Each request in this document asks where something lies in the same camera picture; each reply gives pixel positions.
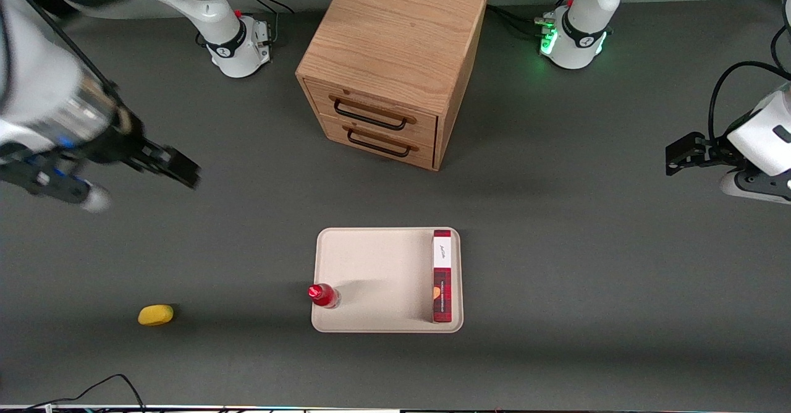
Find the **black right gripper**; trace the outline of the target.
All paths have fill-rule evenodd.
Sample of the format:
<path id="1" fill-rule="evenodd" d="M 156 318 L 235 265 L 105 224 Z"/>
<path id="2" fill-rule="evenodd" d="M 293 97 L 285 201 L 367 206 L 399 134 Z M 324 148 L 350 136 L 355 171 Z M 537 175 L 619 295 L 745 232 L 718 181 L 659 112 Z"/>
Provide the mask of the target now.
<path id="1" fill-rule="evenodd" d="M 110 125 L 77 148 L 77 156 L 94 163 L 122 163 L 140 172 L 164 176 L 195 189 L 201 168 L 179 150 L 161 148 L 146 138 L 145 126 L 126 106 L 116 107 Z"/>

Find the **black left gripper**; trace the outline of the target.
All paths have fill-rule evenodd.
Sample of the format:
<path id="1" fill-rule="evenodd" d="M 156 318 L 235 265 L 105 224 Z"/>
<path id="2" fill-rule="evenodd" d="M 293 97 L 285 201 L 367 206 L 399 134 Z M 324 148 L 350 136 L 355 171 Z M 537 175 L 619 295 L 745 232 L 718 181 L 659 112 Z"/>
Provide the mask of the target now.
<path id="1" fill-rule="evenodd" d="M 729 166 L 743 169 L 744 156 L 726 136 L 704 139 L 701 132 L 689 132 L 665 148 L 665 176 L 687 168 Z"/>

